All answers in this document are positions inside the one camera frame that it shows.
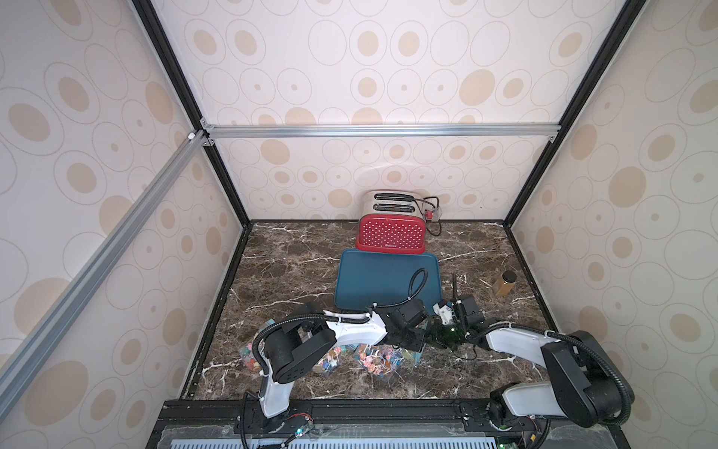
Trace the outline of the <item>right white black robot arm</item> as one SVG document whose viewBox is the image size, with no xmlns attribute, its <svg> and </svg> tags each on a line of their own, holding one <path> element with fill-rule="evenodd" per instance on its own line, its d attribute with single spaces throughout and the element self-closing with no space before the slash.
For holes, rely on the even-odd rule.
<svg viewBox="0 0 718 449">
<path fill-rule="evenodd" d="M 499 424 L 531 416 L 562 417 L 583 428 L 628 421 L 635 393 L 591 333 L 489 319 L 471 295 L 442 300 L 431 312 L 437 316 L 431 335 L 438 346 L 455 350 L 471 344 L 546 370 L 546 381 L 505 385 L 491 393 L 488 413 Z"/>
</svg>

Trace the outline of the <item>red polka dot toaster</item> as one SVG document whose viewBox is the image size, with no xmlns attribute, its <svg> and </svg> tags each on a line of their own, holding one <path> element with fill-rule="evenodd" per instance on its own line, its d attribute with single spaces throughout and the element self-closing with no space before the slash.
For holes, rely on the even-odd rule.
<svg viewBox="0 0 718 449">
<path fill-rule="evenodd" d="M 382 254 L 423 254 L 426 217 L 418 198 L 405 191 L 366 192 L 362 197 L 356 249 Z"/>
</svg>

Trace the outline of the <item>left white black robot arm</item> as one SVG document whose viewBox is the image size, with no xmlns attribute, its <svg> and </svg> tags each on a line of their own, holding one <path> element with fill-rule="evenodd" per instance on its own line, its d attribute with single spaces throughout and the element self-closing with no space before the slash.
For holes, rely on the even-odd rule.
<svg viewBox="0 0 718 449">
<path fill-rule="evenodd" d="M 392 306 L 373 304 L 366 312 L 346 314 L 307 303 L 260 330 L 252 356 L 262 377 L 258 402 L 267 420 L 284 416 L 297 380 L 338 346 L 390 345 L 420 352 L 429 333 L 430 315 L 420 299 Z"/>
</svg>

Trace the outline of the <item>candy ziploc bag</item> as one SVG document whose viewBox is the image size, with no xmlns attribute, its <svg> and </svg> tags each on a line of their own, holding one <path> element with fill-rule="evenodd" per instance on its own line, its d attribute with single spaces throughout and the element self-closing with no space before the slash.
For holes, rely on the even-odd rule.
<svg viewBox="0 0 718 449">
<path fill-rule="evenodd" d="M 254 357 L 254 352 L 252 351 L 252 348 L 254 348 L 254 340 L 262 330 L 264 330 L 266 327 L 273 325 L 274 323 L 274 319 L 267 320 L 267 322 L 263 323 L 263 325 L 259 327 L 258 331 L 256 331 L 256 333 L 252 335 L 252 338 L 250 338 L 250 340 L 248 340 L 248 342 L 246 342 L 244 346 L 240 348 L 239 354 L 241 355 L 242 365 L 249 372 L 260 372 L 261 370 L 260 364 L 256 361 Z"/>
<path fill-rule="evenodd" d="M 369 374 L 380 378 L 396 370 L 396 353 L 389 346 L 359 344 L 355 348 L 355 359 Z"/>
<path fill-rule="evenodd" d="M 329 376 L 333 370 L 340 366 L 340 357 L 343 352 L 344 350 L 341 346 L 332 348 L 312 367 L 312 371 L 316 374 Z"/>
<path fill-rule="evenodd" d="M 422 360 L 423 353 L 415 352 L 404 348 L 388 347 L 386 349 L 386 360 L 389 363 L 390 372 L 396 372 L 400 368 L 415 368 Z"/>
</svg>

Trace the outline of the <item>horizontal aluminium frame bar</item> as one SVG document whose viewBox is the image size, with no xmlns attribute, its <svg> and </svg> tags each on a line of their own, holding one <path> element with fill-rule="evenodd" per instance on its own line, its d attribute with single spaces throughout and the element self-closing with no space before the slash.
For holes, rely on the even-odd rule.
<svg viewBox="0 0 718 449">
<path fill-rule="evenodd" d="M 414 125 L 209 125 L 217 138 L 555 137 L 558 123 L 415 123 Z"/>
</svg>

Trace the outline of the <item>teal rectangular tray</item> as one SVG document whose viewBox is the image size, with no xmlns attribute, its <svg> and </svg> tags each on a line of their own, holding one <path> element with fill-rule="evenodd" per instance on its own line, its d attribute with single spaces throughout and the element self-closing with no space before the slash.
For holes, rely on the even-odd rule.
<svg viewBox="0 0 718 449">
<path fill-rule="evenodd" d="M 418 269 L 425 269 L 428 279 L 417 299 L 433 314 L 433 306 L 442 300 L 439 261 L 433 254 L 381 254 L 346 250 L 340 257 L 334 303 L 340 310 L 358 312 L 372 304 L 383 306 L 399 303 L 421 284 L 422 276 L 417 277 L 415 284 L 409 283 Z"/>
</svg>

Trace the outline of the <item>left slanted aluminium frame bar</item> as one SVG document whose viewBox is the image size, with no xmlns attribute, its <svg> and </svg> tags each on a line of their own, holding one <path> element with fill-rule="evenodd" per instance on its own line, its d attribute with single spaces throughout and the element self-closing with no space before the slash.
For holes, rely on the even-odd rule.
<svg viewBox="0 0 718 449">
<path fill-rule="evenodd" d="M 1 372 L 2 419 L 7 418 L 102 282 L 130 243 L 136 239 L 187 164 L 207 143 L 208 138 L 207 131 L 198 129 L 194 131 L 192 138 L 183 142 L 11 357 L 9 364 Z"/>
</svg>

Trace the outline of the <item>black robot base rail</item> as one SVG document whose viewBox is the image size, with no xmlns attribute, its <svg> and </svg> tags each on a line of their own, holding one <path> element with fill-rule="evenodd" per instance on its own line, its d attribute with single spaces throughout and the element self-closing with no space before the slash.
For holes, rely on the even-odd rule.
<svg viewBox="0 0 718 449">
<path fill-rule="evenodd" d="M 513 418 L 501 428 L 486 400 L 293 400 L 264 417 L 258 400 L 166 402 L 150 448 L 626 448 L 620 428 L 564 418 Z"/>
</svg>

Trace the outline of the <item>brown bottle black cap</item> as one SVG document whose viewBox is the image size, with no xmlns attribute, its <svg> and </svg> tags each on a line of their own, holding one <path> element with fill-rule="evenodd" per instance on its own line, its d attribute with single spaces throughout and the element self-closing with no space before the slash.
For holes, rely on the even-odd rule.
<svg viewBox="0 0 718 449">
<path fill-rule="evenodd" d="M 517 274 L 514 271 L 503 271 L 493 285 L 495 297 L 506 297 L 512 291 L 517 281 Z"/>
</svg>

